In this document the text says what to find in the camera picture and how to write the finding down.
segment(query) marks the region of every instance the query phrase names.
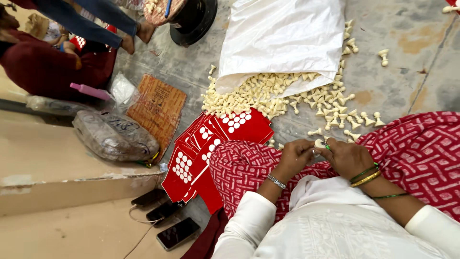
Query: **jeans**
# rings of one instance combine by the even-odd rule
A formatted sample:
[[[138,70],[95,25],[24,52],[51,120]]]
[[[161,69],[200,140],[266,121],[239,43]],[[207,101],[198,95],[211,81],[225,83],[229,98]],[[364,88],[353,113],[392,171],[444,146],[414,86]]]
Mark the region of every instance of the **jeans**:
[[[39,12],[58,22],[71,33],[114,48],[120,46],[120,36],[84,18],[63,0],[35,0],[35,2]],[[126,32],[133,38],[136,36],[136,21],[127,16],[110,0],[74,0],[74,2],[102,21]]]

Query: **gold bangle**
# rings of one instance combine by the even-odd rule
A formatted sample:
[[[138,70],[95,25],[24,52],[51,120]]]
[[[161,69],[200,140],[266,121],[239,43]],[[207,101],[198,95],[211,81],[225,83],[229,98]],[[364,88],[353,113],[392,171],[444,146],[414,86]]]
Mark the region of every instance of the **gold bangle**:
[[[381,173],[380,171],[377,171],[377,172],[375,172],[374,174],[372,174],[372,175],[370,175],[370,176],[368,176],[368,177],[366,177],[366,178],[364,178],[364,179],[362,179],[362,180],[360,180],[360,181],[358,181],[358,182],[356,182],[356,183],[351,184],[351,186],[352,186],[352,187],[356,187],[356,186],[359,186],[359,185],[361,185],[361,184],[370,182],[370,181],[374,180],[375,178],[377,178],[377,177],[378,177],[379,175],[381,175],[381,174],[382,174],[382,173]]]

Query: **plastic bag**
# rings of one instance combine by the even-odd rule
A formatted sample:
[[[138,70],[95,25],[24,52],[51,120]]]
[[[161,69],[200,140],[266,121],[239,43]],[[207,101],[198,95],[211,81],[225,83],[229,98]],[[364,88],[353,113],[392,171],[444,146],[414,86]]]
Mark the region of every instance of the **plastic bag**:
[[[121,73],[115,76],[109,92],[116,102],[118,112],[124,112],[139,99],[138,89]]]
[[[125,115],[80,111],[72,124],[83,143],[108,160],[147,160],[155,156],[160,148],[146,129]]]
[[[259,73],[318,72],[278,98],[334,80],[342,55],[344,0],[238,0],[232,6],[216,91],[232,92]]]
[[[75,116],[78,111],[93,111],[96,109],[71,101],[63,101],[43,96],[29,95],[26,97],[26,107],[38,112],[47,112],[63,116]]]
[[[145,0],[114,0],[114,3],[129,10],[142,11]]]

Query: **bare foot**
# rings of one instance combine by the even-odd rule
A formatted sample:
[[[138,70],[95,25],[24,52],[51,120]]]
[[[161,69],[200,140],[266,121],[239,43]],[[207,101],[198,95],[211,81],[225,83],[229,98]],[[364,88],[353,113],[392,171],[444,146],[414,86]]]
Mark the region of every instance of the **bare foot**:
[[[144,42],[149,43],[150,39],[152,38],[153,32],[155,31],[155,26],[143,22],[141,23],[141,28],[137,32],[137,36]]]
[[[128,54],[134,54],[134,39],[130,35],[126,35],[123,37],[121,41],[121,47],[128,52]]]

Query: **smartphone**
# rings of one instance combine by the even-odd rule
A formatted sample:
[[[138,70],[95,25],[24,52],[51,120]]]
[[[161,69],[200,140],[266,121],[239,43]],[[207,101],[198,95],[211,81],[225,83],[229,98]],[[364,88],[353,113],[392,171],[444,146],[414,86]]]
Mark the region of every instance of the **smartphone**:
[[[200,226],[191,218],[186,218],[169,229],[158,233],[156,239],[166,251],[170,251],[199,230]]]
[[[148,193],[135,198],[131,201],[131,205],[137,205],[138,207],[145,207],[158,201],[161,197],[166,195],[166,192],[161,189],[154,189]]]
[[[159,223],[164,221],[167,217],[173,215],[176,211],[178,211],[184,204],[180,202],[172,202],[168,200],[167,202],[161,204],[158,208],[150,211],[147,213],[147,219],[149,221],[159,220],[160,218],[164,217],[164,219],[158,221],[155,224],[155,227],[159,227]]]

